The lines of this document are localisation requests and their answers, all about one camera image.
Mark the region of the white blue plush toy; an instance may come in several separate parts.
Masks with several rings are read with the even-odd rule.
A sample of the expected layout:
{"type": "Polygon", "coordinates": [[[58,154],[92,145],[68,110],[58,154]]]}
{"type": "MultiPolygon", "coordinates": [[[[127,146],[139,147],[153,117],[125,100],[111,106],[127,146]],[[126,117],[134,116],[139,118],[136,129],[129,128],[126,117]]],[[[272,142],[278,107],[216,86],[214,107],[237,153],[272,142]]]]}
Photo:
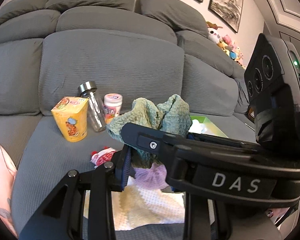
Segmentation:
{"type": "Polygon", "coordinates": [[[205,134],[207,130],[208,128],[204,123],[201,123],[199,122],[199,120],[194,119],[192,120],[192,125],[189,129],[189,133],[205,134]]]}

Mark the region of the purple mesh bath scrunchie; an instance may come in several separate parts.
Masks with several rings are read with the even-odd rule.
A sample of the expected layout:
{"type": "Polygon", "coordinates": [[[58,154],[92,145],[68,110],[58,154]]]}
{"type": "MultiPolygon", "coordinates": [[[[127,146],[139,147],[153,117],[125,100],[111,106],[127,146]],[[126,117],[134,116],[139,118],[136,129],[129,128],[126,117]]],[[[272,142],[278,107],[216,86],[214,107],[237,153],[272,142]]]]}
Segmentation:
{"type": "Polygon", "coordinates": [[[147,190],[162,190],[168,187],[167,171],[164,165],[153,163],[151,168],[134,168],[135,183],[147,190]]]}

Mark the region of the yellow white fluffy towel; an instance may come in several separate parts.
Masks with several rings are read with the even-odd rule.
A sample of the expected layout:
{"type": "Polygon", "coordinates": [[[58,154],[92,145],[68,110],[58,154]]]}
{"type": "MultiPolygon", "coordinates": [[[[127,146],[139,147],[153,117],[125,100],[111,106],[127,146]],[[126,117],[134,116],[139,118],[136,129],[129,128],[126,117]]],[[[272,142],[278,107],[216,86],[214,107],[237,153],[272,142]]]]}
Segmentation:
{"type": "Polygon", "coordinates": [[[114,228],[127,231],[147,224],[183,223],[183,193],[143,189],[129,177],[122,192],[112,192],[114,228]]]}

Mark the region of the red white knitted sock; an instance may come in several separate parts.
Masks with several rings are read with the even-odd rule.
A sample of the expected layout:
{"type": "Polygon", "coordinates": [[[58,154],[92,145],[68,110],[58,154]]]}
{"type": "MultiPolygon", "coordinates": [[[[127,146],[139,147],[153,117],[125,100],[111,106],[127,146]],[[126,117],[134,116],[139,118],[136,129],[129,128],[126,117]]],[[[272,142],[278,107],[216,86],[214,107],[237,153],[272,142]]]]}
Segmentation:
{"type": "Polygon", "coordinates": [[[99,167],[100,165],[111,161],[114,153],[117,152],[116,149],[112,147],[105,147],[101,151],[93,151],[91,153],[91,163],[94,164],[94,168],[99,167]]]}

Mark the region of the green fluffy towel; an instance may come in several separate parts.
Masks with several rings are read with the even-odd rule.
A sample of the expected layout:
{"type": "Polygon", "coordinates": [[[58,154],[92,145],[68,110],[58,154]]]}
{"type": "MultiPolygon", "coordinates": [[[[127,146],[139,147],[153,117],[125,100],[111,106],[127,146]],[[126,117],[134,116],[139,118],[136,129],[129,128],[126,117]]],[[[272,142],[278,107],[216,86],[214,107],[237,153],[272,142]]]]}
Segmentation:
{"type": "Polygon", "coordinates": [[[146,98],[137,98],[132,110],[115,117],[107,124],[108,134],[123,142],[122,128],[127,123],[145,126],[151,129],[186,137],[192,125],[189,104],[174,94],[164,103],[155,105],[146,98]]]}

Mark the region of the brown teddy bear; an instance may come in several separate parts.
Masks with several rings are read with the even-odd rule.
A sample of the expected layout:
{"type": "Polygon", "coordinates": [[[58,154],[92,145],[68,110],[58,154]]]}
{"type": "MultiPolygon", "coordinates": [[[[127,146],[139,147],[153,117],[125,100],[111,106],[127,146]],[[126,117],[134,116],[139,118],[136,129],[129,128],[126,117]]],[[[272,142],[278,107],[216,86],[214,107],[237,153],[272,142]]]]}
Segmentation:
{"type": "Polygon", "coordinates": [[[249,107],[248,109],[248,113],[247,113],[248,119],[251,120],[252,122],[254,122],[255,120],[255,114],[254,111],[251,107],[249,107]]]}

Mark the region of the green white cardboard box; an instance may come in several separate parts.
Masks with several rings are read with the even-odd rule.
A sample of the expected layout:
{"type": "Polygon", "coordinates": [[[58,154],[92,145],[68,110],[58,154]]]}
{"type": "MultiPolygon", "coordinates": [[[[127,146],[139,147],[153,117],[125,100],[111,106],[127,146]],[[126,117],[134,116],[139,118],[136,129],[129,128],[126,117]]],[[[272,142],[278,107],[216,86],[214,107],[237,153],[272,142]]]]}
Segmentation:
{"type": "Polygon", "coordinates": [[[205,124],[205,126],[208,128],[205,134],[227,138],[227,135],[221,129],[219,129],[207,116],[191,115],[190,117],[191,120],[197,119],[199,120],[199,122],[205,124]]]}

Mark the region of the pile of plush toys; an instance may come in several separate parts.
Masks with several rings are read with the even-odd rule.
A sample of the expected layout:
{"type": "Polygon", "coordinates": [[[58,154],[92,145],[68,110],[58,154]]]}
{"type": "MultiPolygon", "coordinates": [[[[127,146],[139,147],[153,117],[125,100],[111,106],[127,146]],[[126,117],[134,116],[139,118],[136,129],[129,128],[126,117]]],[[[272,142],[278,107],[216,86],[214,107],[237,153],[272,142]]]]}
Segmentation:
{"type": "Polygon", "coordinates": [[[237,62],[242,68],[246,69],[243,64],[243,54],[237,43],[232,41],[229,35],[222,36],[218,29],[222,29],[222,26],[206,21],[208,30],[208,39],[216,44],[223,52],[225,52],[230,59],[237,62]]]}

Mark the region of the pink floral garment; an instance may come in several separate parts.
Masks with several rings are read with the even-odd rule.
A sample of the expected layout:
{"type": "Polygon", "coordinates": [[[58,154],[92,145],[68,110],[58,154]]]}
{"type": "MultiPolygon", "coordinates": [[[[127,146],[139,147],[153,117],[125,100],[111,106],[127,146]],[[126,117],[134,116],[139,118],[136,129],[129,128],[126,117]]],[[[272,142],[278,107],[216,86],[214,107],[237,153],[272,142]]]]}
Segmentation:
{"type": "Polygon", "coordinates": [[[12,222],[11,197],[16,175],[17,168],[14,162],[0,145],[0,219],[14,237],[18,235],[12,222]]]}

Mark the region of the framed landscape painting near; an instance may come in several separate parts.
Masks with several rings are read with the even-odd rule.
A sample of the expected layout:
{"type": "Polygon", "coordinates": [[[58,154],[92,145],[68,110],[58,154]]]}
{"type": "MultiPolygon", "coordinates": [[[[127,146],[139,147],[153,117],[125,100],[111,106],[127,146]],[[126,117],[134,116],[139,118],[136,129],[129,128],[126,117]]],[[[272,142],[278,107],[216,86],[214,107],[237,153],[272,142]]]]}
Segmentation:
{"type": "Polygon", "coordinates": [[[238,33],[244,0],[210,0],[209,10],[224,22],[234,33],[238,33]]]}

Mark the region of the yellow paper food cup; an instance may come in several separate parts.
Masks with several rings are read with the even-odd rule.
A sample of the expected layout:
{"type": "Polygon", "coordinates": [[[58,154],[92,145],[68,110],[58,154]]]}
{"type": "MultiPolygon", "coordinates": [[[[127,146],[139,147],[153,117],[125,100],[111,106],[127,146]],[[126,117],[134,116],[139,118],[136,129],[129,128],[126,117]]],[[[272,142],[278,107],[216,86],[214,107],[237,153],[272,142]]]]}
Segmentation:
{"type": "Polygon", "coordinates": [[[88,99],[65,96],[51,109],[63,137],[78,142],[87,136],[88,99]]]}

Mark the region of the clear bottle steel cap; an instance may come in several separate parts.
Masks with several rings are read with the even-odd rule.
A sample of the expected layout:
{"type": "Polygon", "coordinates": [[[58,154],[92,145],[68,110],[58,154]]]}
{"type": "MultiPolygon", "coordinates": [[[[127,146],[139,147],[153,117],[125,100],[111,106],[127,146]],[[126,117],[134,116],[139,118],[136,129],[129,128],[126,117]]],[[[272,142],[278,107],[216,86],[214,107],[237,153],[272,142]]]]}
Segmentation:
{"type": "Polygon", "coordinates": [[[78,94],[82,98],[88,99],[88,117],[95,132],[106,129],[103,101],[99,96],[96,83],[87,81],[79,85],[78,94]]]}

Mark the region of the pink gum jar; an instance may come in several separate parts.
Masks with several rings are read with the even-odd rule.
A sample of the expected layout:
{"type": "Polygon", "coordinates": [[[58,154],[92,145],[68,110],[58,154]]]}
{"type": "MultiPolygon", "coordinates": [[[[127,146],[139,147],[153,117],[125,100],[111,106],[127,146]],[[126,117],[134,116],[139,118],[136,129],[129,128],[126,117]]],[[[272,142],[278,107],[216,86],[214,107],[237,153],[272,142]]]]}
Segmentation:
{"type": "Polygon", "coordinates": [[[121,94],[110,93],[104,96],[104,116],[106,123],[110,123],[115,117],[119,116],[123,97],[121,94]]]}

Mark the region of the grey fabric sofa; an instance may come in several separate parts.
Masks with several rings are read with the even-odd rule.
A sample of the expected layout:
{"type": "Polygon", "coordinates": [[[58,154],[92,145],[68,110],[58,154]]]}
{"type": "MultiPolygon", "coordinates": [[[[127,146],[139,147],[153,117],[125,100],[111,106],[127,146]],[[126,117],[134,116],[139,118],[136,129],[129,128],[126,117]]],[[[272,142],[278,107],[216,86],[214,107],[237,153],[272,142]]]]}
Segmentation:
{"type": "Polygon", "coordinates": [[[203,16],[180,0],[183,26],[134,11],[135,0],[11,0],[0,9],[0,145],[17,167],[6,218],[20,233],[71,169],[93,169],[90,154],[121,149],[107,132],[88,129],[68,142],[51,109],[95,81],[100,95],[119,93],[127,112],[137,98],[155,104],[174,94],[228,137],[254,141],[237,79],[243,69],[207,39],[203,16]]]}

